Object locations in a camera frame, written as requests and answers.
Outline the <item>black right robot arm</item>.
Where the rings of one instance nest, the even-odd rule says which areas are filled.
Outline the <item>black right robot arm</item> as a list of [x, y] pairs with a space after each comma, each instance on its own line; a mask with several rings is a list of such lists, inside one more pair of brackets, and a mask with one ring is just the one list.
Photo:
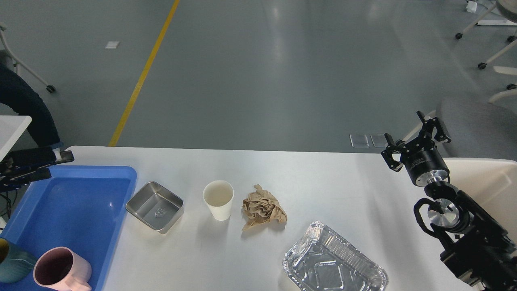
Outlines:
[[481, 284], [485, 291], [515, 291], [516, 243], [482, 206], [450, 183], [450, 170], [436, 145], [451, 142], [445, 124], [421, 111], [417, 116], [422, 124], [418, 135], [394, 141], [386, 133], [381, 153], [391, 170], [405, 168], [412, 184], [424, 189], [426, 197], [413, 207], [417, 224], [440, 241], [440, 259], [458, 280], [471, 287]]

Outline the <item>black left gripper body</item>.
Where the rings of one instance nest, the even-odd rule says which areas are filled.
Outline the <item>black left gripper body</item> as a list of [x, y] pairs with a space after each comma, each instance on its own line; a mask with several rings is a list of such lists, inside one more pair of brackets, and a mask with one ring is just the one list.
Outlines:
[[2, 193], [9, 192], [11, 190], [19, 190], [23, 184], [21, 182], [13, 181], [12, 178], [16, 174], [15, 167], [12, 166], [12, 162], [6, 160], [0, 163], [0, 191]]

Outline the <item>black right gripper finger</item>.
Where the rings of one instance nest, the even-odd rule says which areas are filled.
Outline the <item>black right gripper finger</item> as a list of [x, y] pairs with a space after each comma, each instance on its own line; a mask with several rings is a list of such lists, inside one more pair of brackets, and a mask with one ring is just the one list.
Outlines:
[[[398, 173], [403, 167], [401, 158], [406, 153], [406, 141], [402, 139], [395, 141], [388, 133], [384, 134], [384, 138], [386, 139], [387, 145], [384, 151], [381, 152], [382, 158], [391, 170]], [[395, 160], [393, 154], [400, 154], [399, 159]]]
[[440, 118], [426, 118], [421, 111], [417, 111], [417, 116], [422, 127], [416, 137], [416, 149], [437, 149], [438, 144], [451, 142], [449, 132]]

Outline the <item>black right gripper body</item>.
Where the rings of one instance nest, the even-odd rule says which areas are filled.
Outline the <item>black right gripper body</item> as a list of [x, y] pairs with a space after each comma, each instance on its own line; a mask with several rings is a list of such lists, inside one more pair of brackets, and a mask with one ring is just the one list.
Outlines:
[[402, 148], [402, 164], [415, 186], [449, 178], [450, 170], [433, 143], [424, 146], [411, 142]]

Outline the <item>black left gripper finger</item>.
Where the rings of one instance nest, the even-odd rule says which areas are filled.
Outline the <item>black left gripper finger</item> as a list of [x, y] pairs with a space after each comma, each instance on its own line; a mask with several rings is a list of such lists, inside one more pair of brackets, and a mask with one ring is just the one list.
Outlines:
[[39, 168], [29, 173], [16, 173], [9, 177], [8, 186], [21, 187], [34, 181], [46, 180], [52, 177], [48, 168]]
[[34, 169], [74, 161], [72, 151], [54, 151], [51, 147], [40, 147], [12, 151], [8, 154], [8, 167]]

